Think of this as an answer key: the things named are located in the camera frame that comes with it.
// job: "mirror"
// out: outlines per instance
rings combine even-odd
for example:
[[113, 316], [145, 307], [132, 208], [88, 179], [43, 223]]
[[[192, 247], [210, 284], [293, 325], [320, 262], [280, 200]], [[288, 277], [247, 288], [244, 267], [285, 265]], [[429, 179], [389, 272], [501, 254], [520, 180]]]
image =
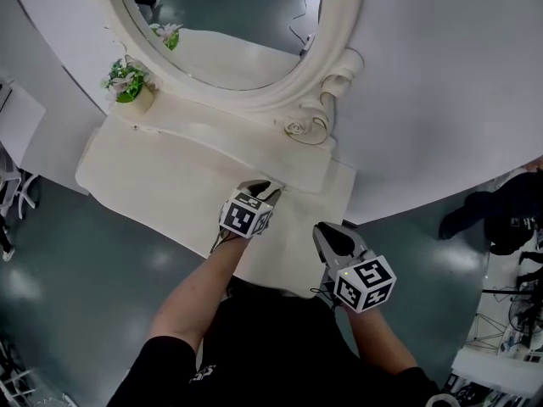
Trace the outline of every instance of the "mirror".
[[311, 49], [322, 0], [124, 0], [171, 63], [212, 86], [243, 91], [280, 81]]

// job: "wall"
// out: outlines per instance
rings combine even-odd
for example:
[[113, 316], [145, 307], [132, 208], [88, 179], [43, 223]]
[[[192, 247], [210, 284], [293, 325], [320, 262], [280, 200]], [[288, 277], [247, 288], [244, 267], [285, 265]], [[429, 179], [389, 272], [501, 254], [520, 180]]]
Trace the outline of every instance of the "wall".
[[444, 198], [543, 154], [543, 0], [364, 0], [339, 101], [347, 218]]
[[20, 166], [86, 192], [76, 183], [76, 167], [104, 113], [72, 81], [17, 0], [0, 0], [0, 31], [2, 72], [45, 108]]

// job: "black t-shirt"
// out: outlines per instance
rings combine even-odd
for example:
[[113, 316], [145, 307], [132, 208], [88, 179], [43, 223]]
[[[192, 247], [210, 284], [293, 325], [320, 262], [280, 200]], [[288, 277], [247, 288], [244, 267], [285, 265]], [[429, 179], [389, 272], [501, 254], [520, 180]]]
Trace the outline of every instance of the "black t-shirt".
[[204, 337], [204, 356], [155, 337], [144, 346], [108, 406], [171, 407], [207, 401], [424, 406], [438, 393], [422, 370], [391, 376], [358, 359], [319, 298], [230, 298]]

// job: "person's right arm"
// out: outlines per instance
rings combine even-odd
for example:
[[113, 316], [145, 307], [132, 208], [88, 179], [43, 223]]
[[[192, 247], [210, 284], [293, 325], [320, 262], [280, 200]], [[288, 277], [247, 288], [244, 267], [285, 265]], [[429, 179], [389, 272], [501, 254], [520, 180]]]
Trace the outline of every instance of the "person's right arm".
[[415, 358], [392, 332], [379, 309], [357, 314], [345, 308], [361, 359], [394, 376], [417, 367]]

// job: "white cube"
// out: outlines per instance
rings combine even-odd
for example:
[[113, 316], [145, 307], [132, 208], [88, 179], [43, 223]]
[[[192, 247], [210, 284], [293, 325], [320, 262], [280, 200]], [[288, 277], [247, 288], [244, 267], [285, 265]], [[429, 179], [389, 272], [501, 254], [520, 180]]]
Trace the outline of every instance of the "white cube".
[[355, 312], [386, 302], [396, 276], [384, 256], [338, 271], [333, 293]]
[[251, 238], [266, 229], [273, 206], [235, 190], [222, 209], [221, 226], [241, 237]]

